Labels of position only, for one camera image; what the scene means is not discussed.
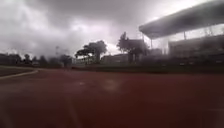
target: grandstand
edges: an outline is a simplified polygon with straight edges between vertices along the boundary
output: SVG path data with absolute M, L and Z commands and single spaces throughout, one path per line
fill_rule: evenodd
M 184 40 L 170 41 L 170 59 L 224 62 L 224 35 L 213 35 L 212 26 L 224 23 L 224 1 L 207 2 L 142 25 L 151 40 L 183 33 Z M 209 28 L 204 37 L 187 39 L 186 32 Z

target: cloudy sky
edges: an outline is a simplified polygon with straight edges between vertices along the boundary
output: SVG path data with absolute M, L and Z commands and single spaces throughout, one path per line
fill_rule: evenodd
M 0 52 L 73 55 L 104 40 L 117 53 L 119 36 L 140 38 L 148 21 L 208 0 L 1 0 Z

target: stadium roof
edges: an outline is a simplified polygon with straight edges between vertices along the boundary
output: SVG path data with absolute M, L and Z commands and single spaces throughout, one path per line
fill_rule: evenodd
M 224 23 L 224 1 L 217 0 L 163 17 L 139 27 L 151 39 Z

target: grass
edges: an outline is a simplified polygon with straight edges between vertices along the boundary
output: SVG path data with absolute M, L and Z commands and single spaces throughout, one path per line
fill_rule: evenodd
M 33 71 L 33 70 L 26 69 L 26 68 L 0 67 L 0 77 L 20 74 L 20 73 L 26 73 L 26 72 L 30 72 L 30 71 Z
M 103 72 L 129 72 L 129 73 L 224 73 L 224 66 L 97 66 L 97 67 L 85 67 L 74 68 L 76 70 L 85 71 L 103 71 Z

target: running track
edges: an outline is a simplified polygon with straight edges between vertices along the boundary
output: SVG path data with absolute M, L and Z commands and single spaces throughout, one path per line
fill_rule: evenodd
M 0 80 L 0 128 L 223 128 L 224 75 L 45 70 Z

